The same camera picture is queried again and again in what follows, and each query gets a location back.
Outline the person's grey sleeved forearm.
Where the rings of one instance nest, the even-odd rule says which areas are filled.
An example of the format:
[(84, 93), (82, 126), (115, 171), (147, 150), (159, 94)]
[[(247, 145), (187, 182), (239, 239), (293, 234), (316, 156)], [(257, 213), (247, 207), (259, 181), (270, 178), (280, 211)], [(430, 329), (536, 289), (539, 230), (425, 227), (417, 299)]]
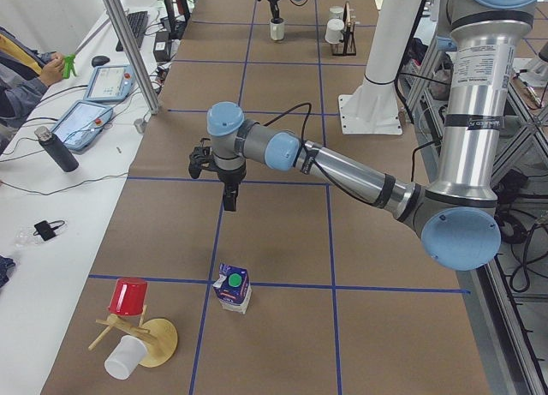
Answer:
[(24, 123), (47, 89), (39, 78), (23, 81), (16, 87), (1, 84), (1, 120), (13, 124)]

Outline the person's hand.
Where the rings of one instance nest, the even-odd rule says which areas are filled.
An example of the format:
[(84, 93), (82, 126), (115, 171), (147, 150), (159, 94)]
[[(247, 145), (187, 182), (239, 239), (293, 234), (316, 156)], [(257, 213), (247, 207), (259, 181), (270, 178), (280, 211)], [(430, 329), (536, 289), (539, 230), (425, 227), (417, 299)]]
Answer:
[(51, 60), (42, 68), (39, 80), (50, 87), (63, 79), (65, 67), (64, 55), (60, 52), (54, 52)]

